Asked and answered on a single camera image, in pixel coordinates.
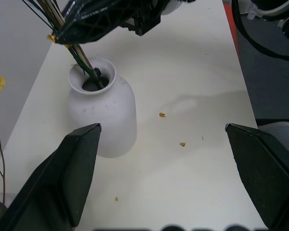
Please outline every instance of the black cable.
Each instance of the black cable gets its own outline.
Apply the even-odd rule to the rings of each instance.
[[[47,14],[45,13],[45,11],[34,0],[27,0],[27,1],[30,2],[36,9],[38,9],[41,12],[45,16],[45,18],[47,18],[49,23],[53,24],[52,21],[47,16]]]
[[[41,16],[39,16],[39,14],[38,13],[36,13],[35,12],[35,10],[33,10],[32,9],[32,7],[28,4],[28,3],[26,3],[26,1],[25,0],[21,0],[21,1],[23,1],[23,3],[24,4],[26,4],[27,5],[27,7],[29,7],[30,8],[30,10],[32,10],[33,11],[33,13],[35,13],[47,26],[49,26],[49,28],[51,29],[51,30],[53,30],[53,27],[51,27]]]
[[[269,49],[267,49],[266,47],[260,45],[259,43],[257,43],[255,40],[253,40],[247,33],[247,31],[245,30],[243,23],[242,23],[242,19],[241,19],[241,15],[240,15],[240,10],[239,10],[239,4],[238,4],[238,0],[232,0],[232,15],[234,18],[234,22],[236,24],[236,27],[238,29],[238,31],[243,35],[243,37],[256,49],[258,50],[260,53],[268,55],[270,57],[273,58],[278,58],[278,59],[282,59],[282,60],[286,60],[289,61],[289,55],[281,55],[278,53],[275,53]]]

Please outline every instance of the table surface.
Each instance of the table surface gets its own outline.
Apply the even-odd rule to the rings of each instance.
[[[97,157],[77,230],[265,227],[224,131],[256,123],[221,0],[183,4],[143,37],[117,28],[83,48],[131,85],[138,138],[119,158]],[[74,129],[66,102],[74,63],[64,46],[51,46],[4,151],[7,192],[19,192]]]

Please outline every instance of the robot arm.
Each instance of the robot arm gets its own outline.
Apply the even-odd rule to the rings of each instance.
[[[66,23],[55,31],[59,44],[97,41],[117,26],[142,36],[160,23],[163,12],[195,0],[70,0],[62,15]]]

